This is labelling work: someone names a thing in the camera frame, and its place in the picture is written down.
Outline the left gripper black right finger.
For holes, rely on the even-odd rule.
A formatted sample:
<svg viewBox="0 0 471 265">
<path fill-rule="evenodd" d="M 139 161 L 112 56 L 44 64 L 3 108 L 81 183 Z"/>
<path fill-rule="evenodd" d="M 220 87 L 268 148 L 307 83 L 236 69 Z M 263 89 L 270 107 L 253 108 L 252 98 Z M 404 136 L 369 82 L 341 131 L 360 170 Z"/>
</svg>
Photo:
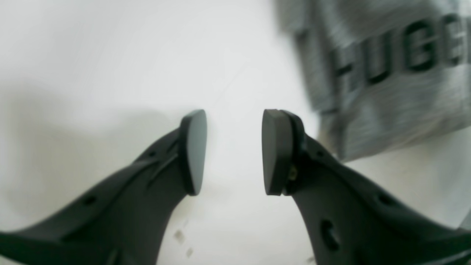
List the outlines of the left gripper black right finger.
<svg viewBox="0 0 471 265">
<path fill-rule="evenodd" d="M 470 231 L 414 211 L 343 165 L 305 133 L 299 116 L 263 113 L 267 195 L 293 198 L 317 265 L 469 265 Z"/>
</svg>

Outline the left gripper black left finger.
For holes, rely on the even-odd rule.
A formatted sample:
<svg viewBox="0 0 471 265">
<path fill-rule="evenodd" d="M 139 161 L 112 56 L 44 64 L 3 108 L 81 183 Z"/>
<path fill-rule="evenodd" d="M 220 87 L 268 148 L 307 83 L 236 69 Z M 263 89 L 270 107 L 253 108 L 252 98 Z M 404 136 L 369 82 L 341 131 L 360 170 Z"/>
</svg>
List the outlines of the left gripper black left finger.
<svg viewBox="0 0 471 265">
<path fill-rule="evenodd" d="M 171 215 L 202 188 L 202 109 L 57 213 L 1 233 L 1 255 L 23 265 L 155 265 Z"/>
</svg>

